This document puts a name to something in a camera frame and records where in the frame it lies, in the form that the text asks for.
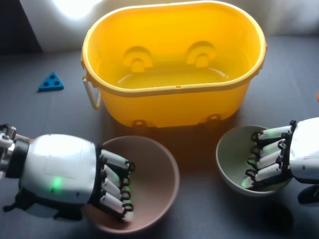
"bowl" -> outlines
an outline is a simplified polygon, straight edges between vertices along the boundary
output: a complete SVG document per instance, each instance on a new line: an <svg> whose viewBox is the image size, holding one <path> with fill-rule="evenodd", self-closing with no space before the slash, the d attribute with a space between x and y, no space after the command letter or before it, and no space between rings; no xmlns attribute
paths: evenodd
<svg viewBox="0 0 319 239"><path fill-rule="evenodd" d="M267 128L257 125L246 125L231 129L220 139L216 149L216 160L219 171L226 184L241 194L253 197L267 196L275 193L286 186L290 179L285 182L267 186L260 190L252 191L241 187L248 169L246 163L250 155L250 148L255 144L251 139L253 132Z"/></svg>
<svg viewBox="0 0 319 239"><path fill-rule="evenodd" d="M158 221L171 207L179 187L179 171L172 154L160 143L141 136L111 139L103 148L133 161L130 191L134 220L123 223L86 205L84 214L101 230L129 234L143 230Z"/></svg>

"white robotic hand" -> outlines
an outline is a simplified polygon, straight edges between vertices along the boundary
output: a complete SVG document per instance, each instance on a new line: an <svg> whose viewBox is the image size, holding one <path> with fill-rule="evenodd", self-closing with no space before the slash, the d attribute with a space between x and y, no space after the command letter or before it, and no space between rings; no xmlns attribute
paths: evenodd
<svg viewBox="0 0 319 239"><path fill-rule="evenodd" d="M0 125L0 172L19 178L19 192L6 212L20 208L40 217L80 220L81 207L89 203L130 222L134 169L134 163L78 137L48 134L30 140Z"/></svg>
<svg viewBox="0 0 319 239"><path fill-rule="evenodd" d="M318 133L319 118L298 124L292 120L290 126L255 132L251 139L256 145L247 160L250 168L245 172L242 187L254 190L292 177L301 183L319 184ZM300 203L313 202L305 196L307 193L313 197L313 192L317 193L314 187L302 191Z"/></svg>

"white wall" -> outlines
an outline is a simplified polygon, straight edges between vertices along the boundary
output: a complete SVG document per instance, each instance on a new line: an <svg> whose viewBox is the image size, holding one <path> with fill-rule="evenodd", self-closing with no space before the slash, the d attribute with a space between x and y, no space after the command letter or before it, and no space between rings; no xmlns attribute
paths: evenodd
<svg viewBox="0 0 319 239"><path fill-rule="evenodd" d="M93 0L76 2L74 9ZM115 9L182 0L102 0L84 17L62 13L54 0L20 0L44 52L80 49L86 32L103 15ZM319 33L319 0L225 0L251 14L266 35Z"/></svg>

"pink bowl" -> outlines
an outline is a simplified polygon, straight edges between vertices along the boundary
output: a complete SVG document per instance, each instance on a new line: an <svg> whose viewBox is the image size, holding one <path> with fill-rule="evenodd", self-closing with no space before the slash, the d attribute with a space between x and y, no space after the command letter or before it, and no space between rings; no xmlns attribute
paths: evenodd
<svg viewBox="0 0 319 239"><path fill-rule="evenodd" d="M128 234L140 231L158 221L170 208L179 187L179 171L172 154L160 143L141 136L111 139L103 148L133 161L130 191L134 221L122 223L93 206L86 205L84 214L101 230Z"/></svg>

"bin rim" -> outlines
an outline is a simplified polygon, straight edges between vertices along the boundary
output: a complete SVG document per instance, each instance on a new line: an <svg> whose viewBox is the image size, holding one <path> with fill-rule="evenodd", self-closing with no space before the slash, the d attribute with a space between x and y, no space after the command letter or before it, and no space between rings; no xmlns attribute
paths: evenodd
<svg viewBox="0 0 319 239"><path fill-rule="evenodd" d="M213 4L220 4L230 8L233 8L243 15L245 15L254 25L257 34L259 36L261 50L258 57L257 62L255 65L244 75L233 79L227 82L218 82L218 83L204 83L204 84L192 84L192 85L179 85L179 86L162 86L162 87L152 87L152 88L138 88L138 89L126 89L111 85L104 80L102 80L92 69L91 65L89 64L88 60L88 44L92 32L94 29L102 22L105 18L113 15L117 12L133 9L133 8L146 8L146 7L169 7L169 6L176 6L176 5L186 5L186 4L202 4L202 3L213 3ZM157 95L171 95L171 94L180 94L180 93L195 93L195 92L211 92L211 91L225 91L231 90L246 83L250 82L252 78L254 78L260 71L263 66L265 55L267 51L267 43L264 36L264 33L259 26L259 24L255 21L255 19L249 15L244 10L231 5L229 3L214 1L214 0L202 0L202 1L189 1L189 2L176 2L176 3L164 3L164 4L150 4L150 5L140 5L140 6L128 6L119 8L114 10L103 17L101 17L87 32L86 37L84 39L82 53L81 53L81 64L83 69L87 71L87 79L90 81L94 87L98 87L100 90L109 92L113 95L122 96L122 97L143 97L143 96L157 96Z"/></svg>

